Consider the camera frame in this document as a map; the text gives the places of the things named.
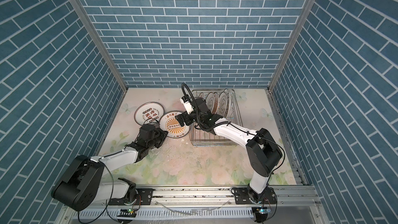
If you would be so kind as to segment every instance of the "mounting plate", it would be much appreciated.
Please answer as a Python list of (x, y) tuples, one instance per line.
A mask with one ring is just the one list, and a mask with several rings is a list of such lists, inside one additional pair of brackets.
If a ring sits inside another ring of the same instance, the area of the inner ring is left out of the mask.
[[(235, 203), (240, 205), (240, 204), (253, 204), (253, 202), (250, 200), (250, 197), (248, 195), (248, 190), (247, 188), (233, 188), (235, 195)], [(270, 204), (276, 204), (276, 195), (274, 190), (270, 189), (267, 187), (264, 189), (264, 197), (268, 199)]]
[[(138, 191), (138, 194), (141, 196), (141, 205), (150, 205), (150, 202), (152, 201), (152, 194), (153, 194), (153, 189), (136, 189)], [(116, 205), (116, 206), (127, 206), (124, 204), (123, 199), (117, 199), (113, 198), (109, 201), (109, 205)]]

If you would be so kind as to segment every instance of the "wire dish rack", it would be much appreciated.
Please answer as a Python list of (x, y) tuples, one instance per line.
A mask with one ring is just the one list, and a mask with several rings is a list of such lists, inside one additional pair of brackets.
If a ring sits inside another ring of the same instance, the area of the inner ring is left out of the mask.
[[(211, 92), (217, 92), (218, 95), (222, 93), (224, 90), (220, 88), (216, 89), (194, 89), (192, 90), (192, 94), (194, 97), (199, 97), (200, 93), (204, 93), (205, 99), (207, 95)], [(235, 91), (233, 89), (229, 89), (230, 99), (231, 99), (231, 108), (228, 112), (226, 119), (231, 121), (233, 124), (243, 126), (242, 118), (240, 117), (240, 112), (238, 108), (238, 102), (236, 101)], [(211, 133), (197, 130), (193, 126), (197, 125), (197, 123), (193, 123), (191, 126), (189, 138), (193, 146), (228, 146), (228, 145), (236, 145), (237, 143), (221, 136), (216, 136)]]

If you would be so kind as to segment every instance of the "orange sunburst design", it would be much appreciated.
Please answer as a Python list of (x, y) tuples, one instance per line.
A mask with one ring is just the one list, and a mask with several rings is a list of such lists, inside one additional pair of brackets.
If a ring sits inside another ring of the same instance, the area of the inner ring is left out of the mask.
[(172, 134), (179, 134), (184, 131), (184, 127), (181, 127), (176, 118), (171, 118), (166, 122), (167, 131)]

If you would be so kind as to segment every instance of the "plate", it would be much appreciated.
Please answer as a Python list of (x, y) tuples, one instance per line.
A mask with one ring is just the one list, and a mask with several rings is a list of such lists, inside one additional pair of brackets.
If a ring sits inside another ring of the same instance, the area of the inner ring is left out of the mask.
[(215, 114), (217, 112), (217, 109), (218, 109), (218, 99), (219, 99), (219, 97), (218, 97), (218, 93), (217, 92), (214, 92), (213, 94), (214, 94), (214, 106), (213, 106), (213, 110), (211, 111), (211, 113)]
[(206, 106), (212, 111), (214, 106), (214, 93), (209, 93), (206, 97)]
[(154, 122), (155, 120), (159, 121), (160, 117), (162, 117), (163, 114), (164, 108), (161, 104), (156, 102), (148, 102), (138, 107), (137, 111), (134, 114), (134, 119), (135, 122), (137, 122), (137, 124), (139, 125), (143, 125), (144, 123), (149, 124)]
[(231, 100), (232, 99), (231, 99), (231, 95), (229, 93), (229, 90), (227, 88), (224, 90), (224, 92), (226, 94), (226, 105), (227, 105), (227, 107), (225, 109), (223, 117), (226, 118), (228, 113), (229, 113), (229, 110), (231, 109)]
[(227, 96), (225, 92), (220, 93), (220, 98), (218, 99), (217, 114), (224, 116), (227, 105)]
[(178, 111), (167, 112), (160, 118), (160, 128), (163, 131), (168, 131), (167, 137), (181, 138), (188, 134), (189, 126), (181, 127), (176, 120), (176, 115), (181, 114)]

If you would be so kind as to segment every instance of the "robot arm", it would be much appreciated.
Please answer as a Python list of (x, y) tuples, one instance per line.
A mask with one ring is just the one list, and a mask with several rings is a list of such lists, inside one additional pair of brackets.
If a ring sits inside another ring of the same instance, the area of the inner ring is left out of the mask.
[(118, 178), (114, 183), (100, 183), (101, 177), (141, 161), (150, 149), (162, 146), (167, 134), (153, 124), (144, 124), (136, 140), (118, 152), (76, 157), (52, 188), (51, 196), (76, 211), (85, 209), (93, 201), (109, 199), (110, 195), (121, 198), (126, 204), (135, 201), (135, 183), (124, 178)]
[[(184, 88), (188, 90), (189, 95), (186, 94)], [(187, 111), (176, 116), (179, 124), (183, 127), (185, 124), (190, 125), (196, 122), (198, 129), (226, 137), (246, 148), (254, 169), (253, 177), (248, 185), (248, 194), (253, 202), (260, 202), (264, 198), (269, 176), (282, 157), (282, 152), (271, 134), (264, 128), (256, 131), (232, 124), (226, 118), (212, 114), (204, 99), (194, 98), (184, 83), (182, 90), (184, 96), (181, 102)]]

